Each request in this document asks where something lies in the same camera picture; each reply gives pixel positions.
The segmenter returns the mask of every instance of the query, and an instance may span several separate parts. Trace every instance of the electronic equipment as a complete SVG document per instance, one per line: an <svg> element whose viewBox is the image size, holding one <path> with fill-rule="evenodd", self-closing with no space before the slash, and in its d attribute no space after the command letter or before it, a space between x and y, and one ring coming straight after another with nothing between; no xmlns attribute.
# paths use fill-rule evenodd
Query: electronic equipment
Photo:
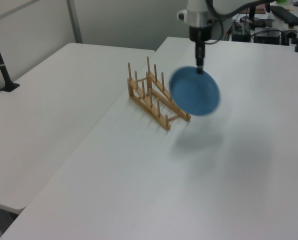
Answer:
<svg viewBox="0 0 298 240"><path fill-rule="evenodd" d="M270 6L271 12L283 20L289 27L298 26L298 17L286 10L282 6Z"/></svg>
<svg viewBox="0 0 298 240"><path fill-rule="evenodd" d="M256 28L254 31L253 42L256 44L280 44L281 32L278 29Z"/></svg>
<svg viewBox="0 0 298 240"><path fill-rule="evenodd" d="M249 43L251 39L250 25L248 22L236 22L232 23L231 27L231 40L233 42Z"/></svg>

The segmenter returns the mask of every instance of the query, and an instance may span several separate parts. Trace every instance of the white tabletop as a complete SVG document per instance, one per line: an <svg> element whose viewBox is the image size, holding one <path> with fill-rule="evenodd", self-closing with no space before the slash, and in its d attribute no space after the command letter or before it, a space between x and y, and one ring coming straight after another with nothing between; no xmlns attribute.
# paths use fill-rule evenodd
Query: white tabletop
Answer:
<svg viewBox="0 0 298 240"><path fill-rule="evenodd" d="M151 63L194 52L167 38ZM298 240L298 53L222 41L205 70L216 112L165 131L125 89L1 240Z"/></svg>
<svg viewBox="0 0 298 240"><path fill-rule="evenodd" d="M71 43L0 92L0 208L19 213L154 51Z"/></svg>

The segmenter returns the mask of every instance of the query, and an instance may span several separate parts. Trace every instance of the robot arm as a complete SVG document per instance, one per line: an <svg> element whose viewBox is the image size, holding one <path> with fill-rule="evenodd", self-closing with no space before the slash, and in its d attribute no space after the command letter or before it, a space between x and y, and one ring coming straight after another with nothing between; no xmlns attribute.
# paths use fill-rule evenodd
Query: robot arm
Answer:
<svg viewBox="0 0 298 240"><path fill-rule="evenodd" d="M197 71L203 73L205 41L211 39L213 18L218 21L233 17L240 11L274 0L188 0L187 9L178 13L178 18L189 25L189 38L195 42Z"/></svg>

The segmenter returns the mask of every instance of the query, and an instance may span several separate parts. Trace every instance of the white wall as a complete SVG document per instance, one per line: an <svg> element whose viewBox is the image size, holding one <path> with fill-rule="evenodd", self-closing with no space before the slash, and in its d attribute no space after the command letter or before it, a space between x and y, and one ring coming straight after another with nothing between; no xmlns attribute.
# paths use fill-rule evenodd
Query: white wall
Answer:
<svg viewBox="0 0 298 240"><path fill-rule="evenodd" d="M177 21L187 0L75 0L82 41L156 50L166 37L189 36Z"/></svg>
<svg viewBox="0 0 298 240"><path fill-rule="evenodd" d="M74 42L66 0L39 0L0 20L0 51L13 81Z"/></svg>

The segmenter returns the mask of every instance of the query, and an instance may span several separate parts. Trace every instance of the blue plate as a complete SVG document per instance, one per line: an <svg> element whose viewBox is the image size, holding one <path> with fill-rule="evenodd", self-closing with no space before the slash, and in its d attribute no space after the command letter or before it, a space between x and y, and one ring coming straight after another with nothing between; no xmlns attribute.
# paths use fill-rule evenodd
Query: blue plate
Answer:
<svg viewBox="0 0 298 240"><path fill-rule="evenodd" d="M192 66L178 69L169 82L174 102L186 113L203 116L212 113L220 101L214 79L205 71L197 73Z"/></svg>

